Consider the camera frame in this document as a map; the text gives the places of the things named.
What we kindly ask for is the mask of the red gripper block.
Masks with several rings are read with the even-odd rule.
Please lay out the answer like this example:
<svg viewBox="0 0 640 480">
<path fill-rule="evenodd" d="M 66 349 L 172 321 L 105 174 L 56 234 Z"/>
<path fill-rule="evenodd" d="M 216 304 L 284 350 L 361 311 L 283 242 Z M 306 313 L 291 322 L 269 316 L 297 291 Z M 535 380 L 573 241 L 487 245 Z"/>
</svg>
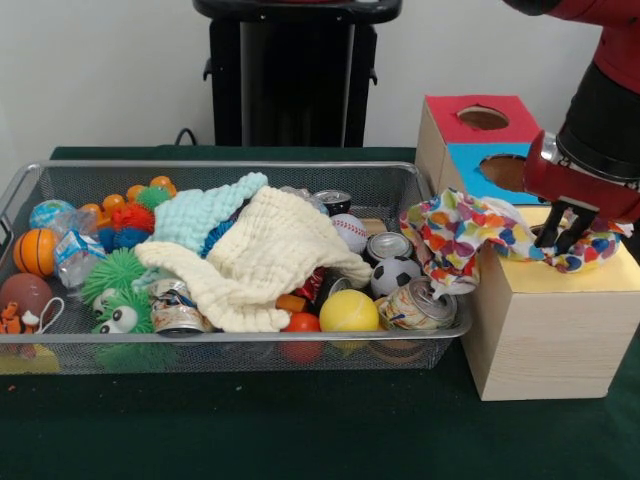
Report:
<svg viewBox="0 0 640 480">
<path fill-rule="evenodd" d="M 557 254 L 568 253 L 597 214 L 619 223 L 639 219 L 638 182 L 613 181 L 584 170 L 562 153 L 555 135 L 544 130 L 530 145 L 523 185 L 528 193 L 552 202 L 544 224 L 537 230 L 535 246 L 555 245 Z M 568 208 L 573 220 L 558 236 L 558 227 Z"/>
</svg>

